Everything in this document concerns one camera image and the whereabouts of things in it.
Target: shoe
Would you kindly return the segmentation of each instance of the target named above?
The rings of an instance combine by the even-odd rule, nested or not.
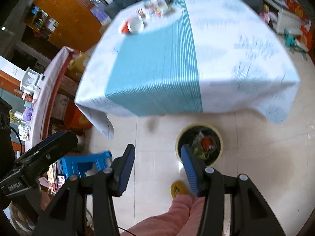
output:
[[[178,194],[188,194],[186,187],[181,181],[176,181],[171,185],[171,195],[173,199],[176,198]]]

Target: tile floor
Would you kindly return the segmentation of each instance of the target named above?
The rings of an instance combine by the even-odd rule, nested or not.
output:
[[[127,229],[168,210],[171,183],[185,179],[175,155],[177,136],[184,127],[200,122],[214,125],[223,137],[223,156],[214,167],[225,175],[249,175],[286,235],[299,232],[315,207],[315,67],[300,53],[289,54],[301,84],[289,118],[281,125],[255,111],[243,110],[145,118],[108,115],[114,139],[106,139],[95,128],[86,132],[87,150],[92,153],[110,150],[118,157],[128,143],[135,145],[136,159],[128,188],[121,198],[114,199],[119,226]],[[229,230],[229,222],[227,204],[224,232]]]

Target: wooden cabinet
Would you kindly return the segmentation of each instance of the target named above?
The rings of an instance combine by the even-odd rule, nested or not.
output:
[[[90,0],[35,0],[34,4],[58,21],[48,41],[58,48],[86,51],[101,38],[101,24],[92,15]]]

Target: white bowl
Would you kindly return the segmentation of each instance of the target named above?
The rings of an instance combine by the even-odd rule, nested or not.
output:
[[[131,33],[138,34],[144,29],[144,24],[141,18],[133,18],[128,22],[128,29]]]

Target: stool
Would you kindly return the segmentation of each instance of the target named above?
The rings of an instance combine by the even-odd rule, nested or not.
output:
[[[66,156],[59,159],[62,167],[62,174],[66,179],[75,174],[79,177],[86,177],[86,172],[93,169],[96,165],[98,171],[110,167],[113,156],[110,151],[101,154],[89,154],[83,156]]]

